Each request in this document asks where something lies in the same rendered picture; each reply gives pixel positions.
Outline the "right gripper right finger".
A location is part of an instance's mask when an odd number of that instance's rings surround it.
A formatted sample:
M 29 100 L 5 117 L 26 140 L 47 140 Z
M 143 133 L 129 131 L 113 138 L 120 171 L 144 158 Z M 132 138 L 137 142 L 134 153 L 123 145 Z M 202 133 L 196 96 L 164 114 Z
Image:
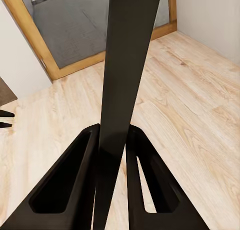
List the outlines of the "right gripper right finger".
M 210 230 L 144 131 L 132 124 L 125 152 L 129 230 Z M 157 213 L 145 210 L 137 156 Z

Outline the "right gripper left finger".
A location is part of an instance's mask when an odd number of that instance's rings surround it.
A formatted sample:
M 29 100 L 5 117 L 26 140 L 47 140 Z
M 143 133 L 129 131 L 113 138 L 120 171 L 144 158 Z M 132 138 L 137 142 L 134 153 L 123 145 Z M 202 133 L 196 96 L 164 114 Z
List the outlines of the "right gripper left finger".
M 100 125 L 79 133 L 0 230 L 91 230 Z

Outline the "poster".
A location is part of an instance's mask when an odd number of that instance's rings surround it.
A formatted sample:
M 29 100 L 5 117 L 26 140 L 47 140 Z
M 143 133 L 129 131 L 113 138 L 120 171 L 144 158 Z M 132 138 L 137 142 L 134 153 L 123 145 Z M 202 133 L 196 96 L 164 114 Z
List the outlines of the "poster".
M 105 230 L 159 2 L 109 0 L 92 230 Z

